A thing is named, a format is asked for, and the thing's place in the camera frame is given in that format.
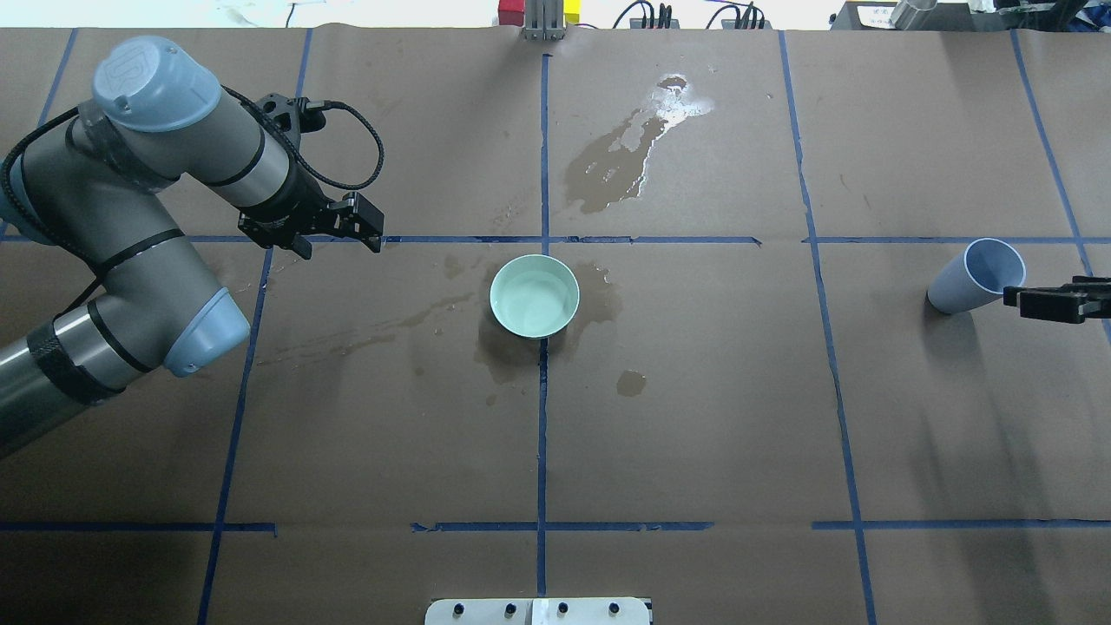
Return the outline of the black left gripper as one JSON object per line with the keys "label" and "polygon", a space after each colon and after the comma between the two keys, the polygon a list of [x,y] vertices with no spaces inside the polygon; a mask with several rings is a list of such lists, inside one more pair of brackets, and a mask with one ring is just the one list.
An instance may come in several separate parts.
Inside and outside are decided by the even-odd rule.
{"label": "black left gripper", "polygon": [[386,215],[361,193],[348,193],[331,202],[317,179],[294,169],[276,195],[258,205],[240,209],[238,229],[256,245],[279,246],[302,260],[312,258],[306,236],[316,234],[318,220],[326,213],[326,234],[361,242],[380,253],[386,236]]}

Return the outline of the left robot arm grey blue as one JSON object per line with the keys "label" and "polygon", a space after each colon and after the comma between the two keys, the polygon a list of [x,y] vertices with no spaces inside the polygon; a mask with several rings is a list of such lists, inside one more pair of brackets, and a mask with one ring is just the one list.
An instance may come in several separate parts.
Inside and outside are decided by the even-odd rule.
{"label": "left robot arm grey blue", "polygon": [[246,343],[250,321],[159,194],[187,175],[233,206],[263,249],[309,260],[309,236],[378,253],[386,216],[366,181],[336,182],[300,153],[344,102],[251,100],[163,36],[134,36],[96,65],[91,97],[3,160],[3,220],[94,278],[62,312],[3,347],[3,457],[156,367],[194,375]]}

